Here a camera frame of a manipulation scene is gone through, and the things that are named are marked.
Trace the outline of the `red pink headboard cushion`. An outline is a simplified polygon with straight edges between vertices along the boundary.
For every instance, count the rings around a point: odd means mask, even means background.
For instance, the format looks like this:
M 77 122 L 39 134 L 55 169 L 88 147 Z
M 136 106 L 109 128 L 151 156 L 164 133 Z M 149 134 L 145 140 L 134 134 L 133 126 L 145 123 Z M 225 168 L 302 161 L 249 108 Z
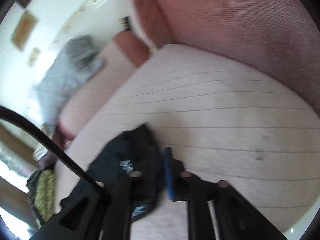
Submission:
M 280 81 L 319 110 L 319 29 L 300 0 L 131 0 L 154 45 L 220 54 Z

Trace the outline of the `dark maroon folded cloth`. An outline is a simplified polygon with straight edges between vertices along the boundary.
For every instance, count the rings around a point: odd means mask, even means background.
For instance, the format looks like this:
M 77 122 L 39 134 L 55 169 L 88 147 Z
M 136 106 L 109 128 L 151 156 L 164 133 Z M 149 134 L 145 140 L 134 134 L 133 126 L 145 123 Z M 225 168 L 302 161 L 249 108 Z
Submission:
M 48 149 L 48 153 L 39 161 L 36 161 L 39 168 L 52 167 L 59 160 L 71 170 L 75 169 L 75 162 L 65 153 L 68 137 L 64 135 L 59 127 L 56 127 L 52 132 L 48 132 L 45 127 L 38 128 L 34 136 L 39 144 Z

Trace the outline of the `gold framed wall picture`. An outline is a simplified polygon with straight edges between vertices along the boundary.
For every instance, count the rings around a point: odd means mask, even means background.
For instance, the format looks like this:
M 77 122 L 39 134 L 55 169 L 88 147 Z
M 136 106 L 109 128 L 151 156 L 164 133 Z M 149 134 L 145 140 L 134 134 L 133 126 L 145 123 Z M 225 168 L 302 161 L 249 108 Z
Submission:
M 38 22 L 39 19 L 29 10 L 24 11 L 10 39 L 16 49 L 24 51 L 26 43 Z

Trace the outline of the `cream folded cloth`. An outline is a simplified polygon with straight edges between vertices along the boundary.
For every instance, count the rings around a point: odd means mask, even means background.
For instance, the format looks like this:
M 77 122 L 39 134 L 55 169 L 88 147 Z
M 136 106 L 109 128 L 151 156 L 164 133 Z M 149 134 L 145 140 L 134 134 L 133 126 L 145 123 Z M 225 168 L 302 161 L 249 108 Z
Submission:
M 33 151 L 33 159 L 39 161 L 48 153 L 48 149 L 42 144 L 37 144 L 35 150 Z

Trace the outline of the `small black bow ornament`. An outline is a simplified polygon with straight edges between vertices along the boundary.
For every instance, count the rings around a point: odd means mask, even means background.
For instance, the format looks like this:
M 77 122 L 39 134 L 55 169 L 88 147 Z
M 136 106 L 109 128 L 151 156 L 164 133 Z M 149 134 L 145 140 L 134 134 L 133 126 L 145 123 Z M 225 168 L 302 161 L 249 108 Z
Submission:
M 123 28 L 123 31 L 131 31 L 131 25 L 130 25 L 130 20 L 128 16 L 124 18 L 120 18 L 119 22 Z

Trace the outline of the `pink bolster pillow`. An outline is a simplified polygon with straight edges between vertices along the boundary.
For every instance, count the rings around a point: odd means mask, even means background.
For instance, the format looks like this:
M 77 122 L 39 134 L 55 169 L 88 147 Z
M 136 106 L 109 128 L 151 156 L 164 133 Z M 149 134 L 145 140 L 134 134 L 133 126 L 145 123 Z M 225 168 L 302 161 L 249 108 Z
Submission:
M 76 91 L 59 115 L 62 135 L 74 139 L 149 55 L 149 47 L 133 32 L 119 32 L 98 54 L 105 62 L 102 70 Z

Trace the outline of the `green patterned folded quilt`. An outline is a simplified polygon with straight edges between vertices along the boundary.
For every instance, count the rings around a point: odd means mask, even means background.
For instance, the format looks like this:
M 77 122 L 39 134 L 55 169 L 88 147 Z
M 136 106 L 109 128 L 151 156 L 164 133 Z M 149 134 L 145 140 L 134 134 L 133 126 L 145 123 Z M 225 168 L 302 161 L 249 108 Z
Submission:
M 39 228 L 54 215 L 55 175 L 50 169 L 37 169 L 28 178 L 27 202 Z

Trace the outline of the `beige wall switch plates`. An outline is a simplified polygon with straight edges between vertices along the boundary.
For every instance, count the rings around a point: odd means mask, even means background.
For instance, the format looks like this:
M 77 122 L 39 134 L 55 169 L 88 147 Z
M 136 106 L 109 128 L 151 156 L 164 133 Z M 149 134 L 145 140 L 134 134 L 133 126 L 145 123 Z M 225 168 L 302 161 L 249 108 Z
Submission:
M 29 58 L 28 58 L 28 66 L 29 66 L 29 67 L 32 67 L 32 66 L 35 64 L 35 62 L 37 61 L 37 58 L 38 58 L 40 52 L 41 52 L 41 51 L 40 51 L 39 48 L 37 48 L 37 47 L 35 47 L 35 48 L 33 48 L 33 49 L 31 50 L 31 52 L 30 52 L 30 54 L 29 54 Z

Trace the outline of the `grey quilted blanket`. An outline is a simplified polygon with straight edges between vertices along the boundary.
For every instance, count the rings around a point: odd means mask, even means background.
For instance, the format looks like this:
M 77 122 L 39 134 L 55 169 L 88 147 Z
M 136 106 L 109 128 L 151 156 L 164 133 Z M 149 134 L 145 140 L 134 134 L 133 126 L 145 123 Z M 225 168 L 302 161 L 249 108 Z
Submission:
M 48 134 L 54 133 L 59 115 L 74 93 L 104 68 L 105 61 L 97 58 L 98 53 L 89 35 L 69 40 L 35 87 Z

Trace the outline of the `black pants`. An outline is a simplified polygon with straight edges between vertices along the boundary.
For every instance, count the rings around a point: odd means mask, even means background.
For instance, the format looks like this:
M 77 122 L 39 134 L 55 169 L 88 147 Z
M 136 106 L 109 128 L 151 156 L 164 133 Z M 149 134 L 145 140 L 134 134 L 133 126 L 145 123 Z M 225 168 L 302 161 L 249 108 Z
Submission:
M 145 198 L 135 201 L 133 206 L 134 223 L 156 209 L 167 183 L 163 154 L 147 124 L 123 131 L 109 141 L 91 162 L 87 174 L 111 190 L 124 174 L 133 171 L 141 172 L 145 183 Z

